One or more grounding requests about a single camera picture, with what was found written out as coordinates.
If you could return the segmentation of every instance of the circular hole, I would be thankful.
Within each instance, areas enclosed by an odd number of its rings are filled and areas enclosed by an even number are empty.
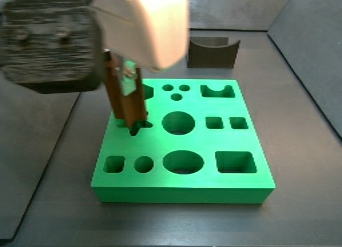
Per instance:
[[[179,150],[164,156],[163,165],[168,171],[176,174],[191,174],[202,169],[204,161],[196,153]]]
[[[163,90],[164,90],[164,91],[172,91],[172,90],[174,90],[174,86],[172,86],[171,84],[166,84],[166,85],[163,86]]]
[[[184,135],[195,128],[195,120],[192,116],[179,111],[167,114],[162,124],[166,131],[174,135]]]
[[[180,94],[175,93],[175,94],[171,95],[171,99],[172,99],[174,101],[179,101],[179,100],[183,99],[183,96],[182,96]]]
[[[147,173],[154,168],[154,160],[148,156],[141,156],[135,160],[133,168],[140,173]]]
[[[190,86],[188,85],[180,85],[179,90],[180,91],[190,91]]]

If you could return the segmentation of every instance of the rectangular hole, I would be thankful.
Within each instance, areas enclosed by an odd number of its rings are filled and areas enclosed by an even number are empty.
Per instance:
[[[206,117],[206,126],[208,129],[223,129],[220,117]]]
[[[230,125],[231,125],[231,128],[235,130],[248,129],[246,118],[243,117],[230,117]]]
[[[215,152],[216,166],[220,173],[256,173],[256,166],[250,152]]]

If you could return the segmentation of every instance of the gray wall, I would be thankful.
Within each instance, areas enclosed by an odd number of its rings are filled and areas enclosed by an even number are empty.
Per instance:
[[[191,28],[268,30],[288,0],[190,0]]]
[[[342,0],[291,0],[268,35],[342,138]]]

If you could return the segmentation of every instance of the black holder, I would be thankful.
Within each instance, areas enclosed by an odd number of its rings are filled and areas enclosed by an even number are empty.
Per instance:
[[[7,0],[1,10],[5,78],[39,93],[95,90],[105,64],[89,0]]]
[[[191,37],[188,68],[234,68],[240,40],[228,44],[228,37]]]

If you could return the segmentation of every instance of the green shape sorter block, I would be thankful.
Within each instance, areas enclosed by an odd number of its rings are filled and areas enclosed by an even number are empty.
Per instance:
[[[275,183],[236,81],[144,85],[137,134],[109,117],[91,184],[100,201],[262,203]]]

